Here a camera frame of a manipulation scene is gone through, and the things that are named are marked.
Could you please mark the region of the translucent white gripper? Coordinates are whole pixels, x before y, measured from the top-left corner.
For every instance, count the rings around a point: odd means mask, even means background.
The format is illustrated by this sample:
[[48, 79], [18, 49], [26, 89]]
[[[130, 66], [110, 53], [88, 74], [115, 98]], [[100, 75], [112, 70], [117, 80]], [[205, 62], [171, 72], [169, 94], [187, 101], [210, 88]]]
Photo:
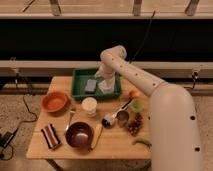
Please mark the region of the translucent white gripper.
[[101, 65], [97, 72], [95, 73], [95, 77], [102, 77], [103, 80], [98, 83], [98, 88], [102, 91], [103, 94], [112, 94], [114, 92], [115, 86], [115, 71], [106, 67], [105, 65]]

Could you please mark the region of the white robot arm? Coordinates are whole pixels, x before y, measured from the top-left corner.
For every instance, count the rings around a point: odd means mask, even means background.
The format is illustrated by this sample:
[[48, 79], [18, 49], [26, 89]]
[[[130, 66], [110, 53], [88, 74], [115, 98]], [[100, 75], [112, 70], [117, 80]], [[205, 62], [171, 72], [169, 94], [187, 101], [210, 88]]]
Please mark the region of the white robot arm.
[[100, 54], [96, 76], [118, 72], [149, 100], [152, 171], [203, 171], [202, 145], [191, 94], [125, 61], [126, 49], [114, 46]]

